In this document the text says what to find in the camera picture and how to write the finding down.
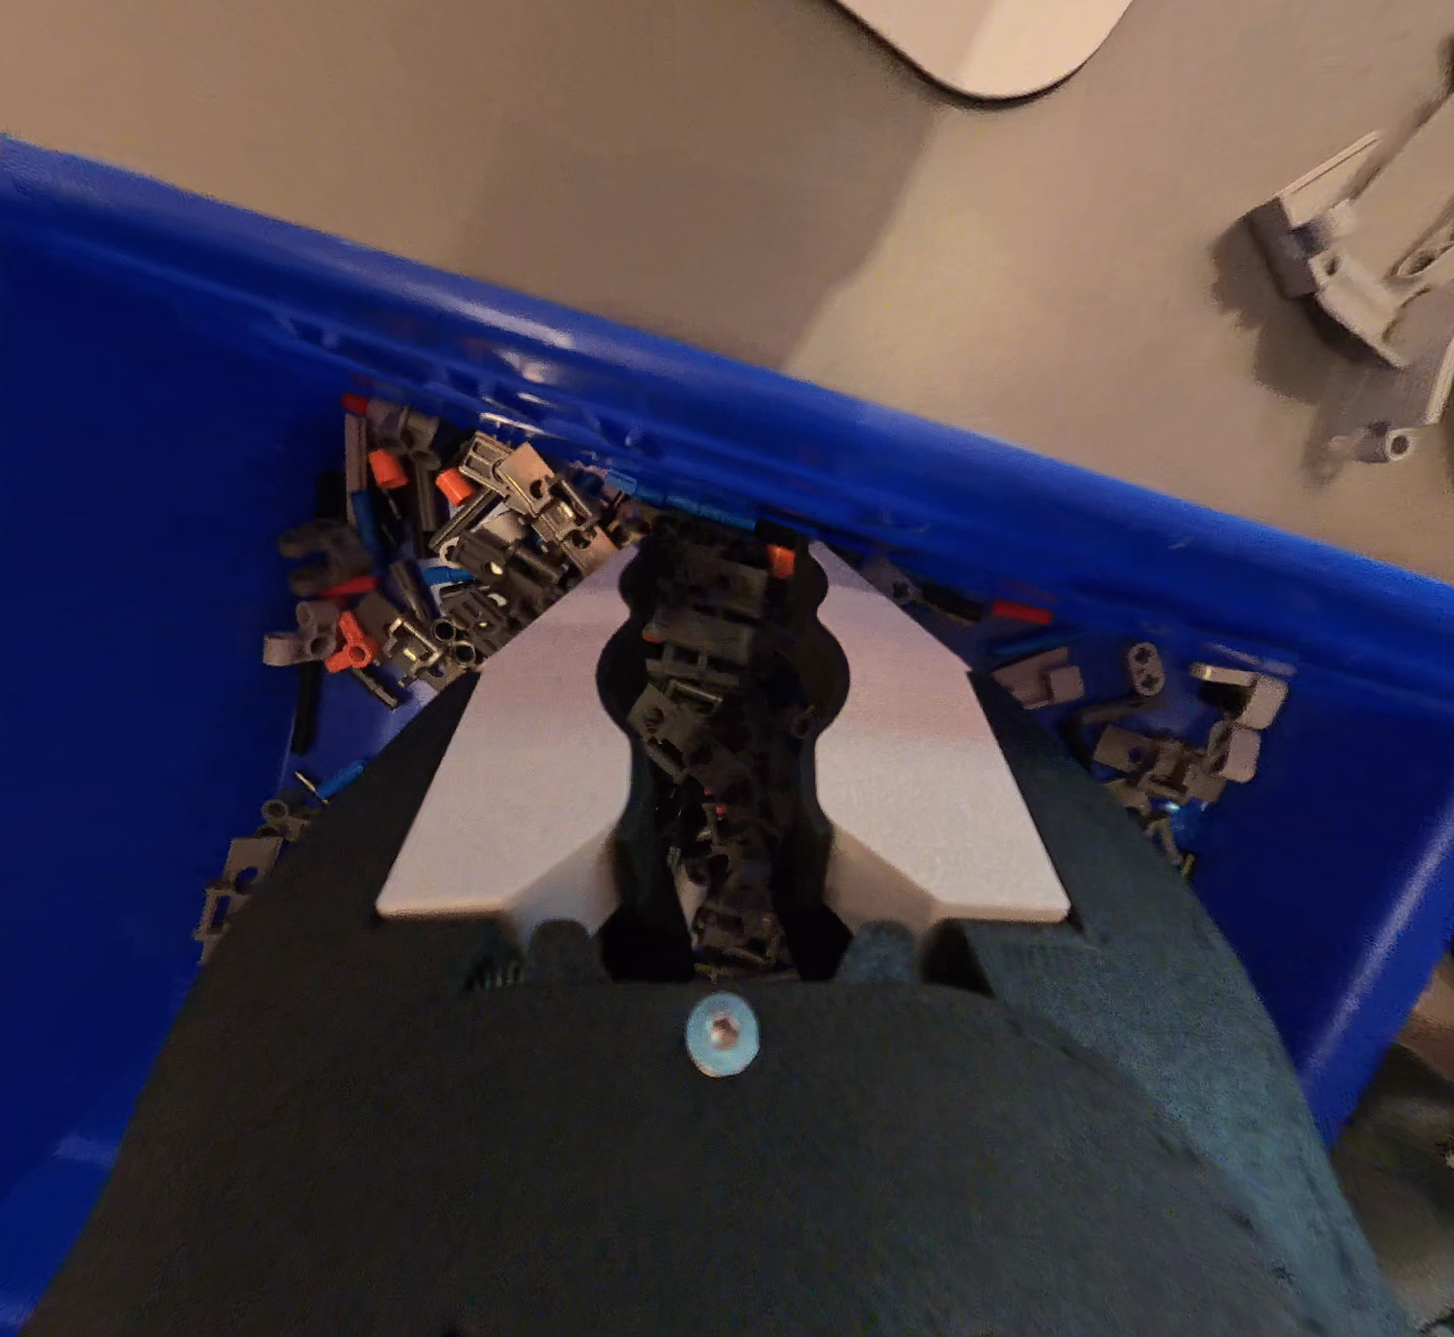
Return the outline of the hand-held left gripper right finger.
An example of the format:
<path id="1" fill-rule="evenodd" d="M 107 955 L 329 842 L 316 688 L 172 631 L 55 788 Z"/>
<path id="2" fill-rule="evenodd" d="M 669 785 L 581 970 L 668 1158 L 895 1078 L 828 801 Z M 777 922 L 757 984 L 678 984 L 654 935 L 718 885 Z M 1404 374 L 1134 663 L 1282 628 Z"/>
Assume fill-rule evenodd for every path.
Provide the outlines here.
<path id="1" fill-rule="evenodd" d="M 828 580 L 818 622 L 849 673 L 814 750 L 828 907 L 852 930 L 919 936 L 951 919 L 1065 924 L 1071 899 L 969 668 L 828 545 L 812 554 Z"/>

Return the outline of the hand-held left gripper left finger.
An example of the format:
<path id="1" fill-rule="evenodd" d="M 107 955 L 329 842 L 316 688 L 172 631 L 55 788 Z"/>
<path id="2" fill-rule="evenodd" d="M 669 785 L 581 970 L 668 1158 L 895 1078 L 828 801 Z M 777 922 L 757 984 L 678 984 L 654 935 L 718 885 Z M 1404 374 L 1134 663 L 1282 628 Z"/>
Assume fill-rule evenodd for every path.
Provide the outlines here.
<path id="1" fill-rule="evenodd" d="M 597 682 L 629 619 L 627 548 L 490 657 L 380 891 L 389 921 L 497 916 L 597 931 L 620 902 L 611 842 L 632 751 Z"/>

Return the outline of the pile of grey building pieces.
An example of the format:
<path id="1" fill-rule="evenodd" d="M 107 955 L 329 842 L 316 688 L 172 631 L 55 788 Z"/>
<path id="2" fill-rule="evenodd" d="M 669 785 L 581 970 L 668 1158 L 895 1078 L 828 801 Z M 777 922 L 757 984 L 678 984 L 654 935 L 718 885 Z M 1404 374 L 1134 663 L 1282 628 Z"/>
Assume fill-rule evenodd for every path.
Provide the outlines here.
<path id="1" fill-rule="evenodd" d="M 287 850 L 367 767 L 310 777 L 330 683 L 393 717 L 421 694 L 470 685 L 483 665 L 575 586 L 634 548 L 631 616 L 597 682 L 631 740 L 632 791 L 611 842 L 620 902 L 597 931 L 550 921 L 520 941 L 497 916 L 484 982 L 518 976 L 527 942 L 591 938 L 626 982 L 820 981 L 852 930 L 828 907 L 832 828 L 814 750 L 845 707 L 846 654 L 818 622 L 828 594 L 809 539 L 634 485 L 530 437 L 464 435 L 383 398 L 344 400 L 344 460 L 318 479 L 313 514 L 282 532 L 296 619 L 264 636 L 262 660 L 298 683 L 286 767 L 258 831 L 212 879 L 195 939 L 209 962 Z M 834 549 L 932 636 L 985 620 L 1050 623 L 1029 602 L 957 593 L 902 557 Z"/>

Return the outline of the blue plastic storage bin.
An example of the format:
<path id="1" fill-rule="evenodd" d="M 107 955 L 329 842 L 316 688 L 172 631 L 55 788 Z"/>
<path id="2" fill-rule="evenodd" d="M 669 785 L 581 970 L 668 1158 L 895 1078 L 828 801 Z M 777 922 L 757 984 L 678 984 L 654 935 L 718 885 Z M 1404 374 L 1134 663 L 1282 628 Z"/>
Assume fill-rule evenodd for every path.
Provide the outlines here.
<path id="1" fill-rule="evenodd" d="M 1411 1333 L 1325 1141 L 1452 931 L 1452 589 L 4 141 L 4 1333 Z M 902 557 L 1082 927 L 626 982 L 375 902 L 472 696 L 209 962 L 349 395 Z"/>

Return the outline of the light grey curved panel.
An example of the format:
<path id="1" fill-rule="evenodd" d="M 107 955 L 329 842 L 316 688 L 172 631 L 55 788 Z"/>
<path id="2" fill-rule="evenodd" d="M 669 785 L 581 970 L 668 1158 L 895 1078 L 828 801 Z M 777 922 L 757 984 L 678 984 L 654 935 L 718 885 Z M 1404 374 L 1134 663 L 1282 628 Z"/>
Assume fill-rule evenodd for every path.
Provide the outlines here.
<path id="1" fill-rule="evenodd" d="M 1422 431 L 1442 420 L 1452 395 L 1452 321 L 1411 334 L 1405 346 L 1405 366 L 1368 351 L 1336 365 L 1321 419 L 1321 463 L 1333 469 L 1405 463 Z"/>

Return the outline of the light grey angled panel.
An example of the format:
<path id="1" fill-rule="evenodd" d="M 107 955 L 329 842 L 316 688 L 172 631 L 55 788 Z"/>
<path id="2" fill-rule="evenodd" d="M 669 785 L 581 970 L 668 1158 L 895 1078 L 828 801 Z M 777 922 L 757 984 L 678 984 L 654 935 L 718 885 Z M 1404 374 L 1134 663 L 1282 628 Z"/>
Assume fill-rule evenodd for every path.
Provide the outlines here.
<path id="1" fill-rule="evenodd" d="M 1452 295 L 1453 98 L 1373 130 L 1247 215 L 1290 300 L 1305 300 L 1408 375 Z"/>

